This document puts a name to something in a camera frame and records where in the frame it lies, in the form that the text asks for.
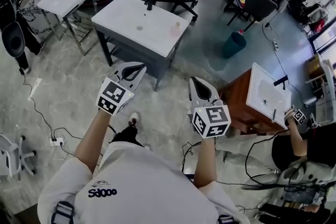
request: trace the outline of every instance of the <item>teal trash can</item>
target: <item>teal trash can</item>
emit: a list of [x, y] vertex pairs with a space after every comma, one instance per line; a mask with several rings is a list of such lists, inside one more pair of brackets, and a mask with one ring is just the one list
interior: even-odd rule
[[223, 46], [224, 58], [230, 58], [246, 47], [245, 38], [238, 32], [232, 32]]

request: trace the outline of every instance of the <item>chair wheel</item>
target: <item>chair wheel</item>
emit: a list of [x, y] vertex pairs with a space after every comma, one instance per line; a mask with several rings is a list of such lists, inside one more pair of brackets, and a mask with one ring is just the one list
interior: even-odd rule
[[197, 0], [193, 1], [193, 2], [191, 3], [190, 8], [194, 8], [194, 7], [197, 5], [197, 3], [198, 3]]

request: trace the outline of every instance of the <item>electrical outlet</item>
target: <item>electrical outlet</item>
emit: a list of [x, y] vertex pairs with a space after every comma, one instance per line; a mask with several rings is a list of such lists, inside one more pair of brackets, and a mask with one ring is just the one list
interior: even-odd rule
[[51, 138], [49, 139], [50, 146], [60, 146], [61, 143], [64, 145], [64, 138], [63, 137], [57, 137], [56, 141], [52, 141]]
[[278, 43], [275, 39], [273, 39], [273, 46], [274, 46], [274, 50], [278, 51], [279, 47], [278, 47]]

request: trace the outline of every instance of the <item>white sink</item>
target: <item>white sink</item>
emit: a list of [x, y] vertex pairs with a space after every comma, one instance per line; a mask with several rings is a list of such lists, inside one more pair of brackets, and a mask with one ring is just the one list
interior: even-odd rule
[[276, 109], [275, 122], [287, 129], [284, 117], [285, 111], [291, 106], [292, 93], [284, 90], [283, 84], [275, 87], [275, 81], [266, 70], [253, 63], [246, 104], [271, 120]]
[[91, 19], [115, 33], [167, 57], [189, 22], [141, 0], [114, 0]]

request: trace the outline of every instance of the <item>faucet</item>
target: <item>faucet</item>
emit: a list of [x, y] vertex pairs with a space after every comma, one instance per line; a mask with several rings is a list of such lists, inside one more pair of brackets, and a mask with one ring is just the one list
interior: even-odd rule
[[281, 79], [275, 81], [275, 82], [274, 82], [274, 86], [276, 87], [277, 85], [283, 83], [283, 84], [284, 84], [284, 85], [283, 85], [283, 89], [285, 90], [285, 89], [286, 89], [286, 86], [285, 86], [285, 81], [286, 81], [286, 80], [288, 80], [288, 76], [287, 76], [287, 75], [285, 75], [283, 78], [281, 78]]
[[154, 0], [146, 0], [145, 1], [145, 5], [147, 5], [147, 10], [152, 10], [153, 9], [153, 3], [154, 3]]

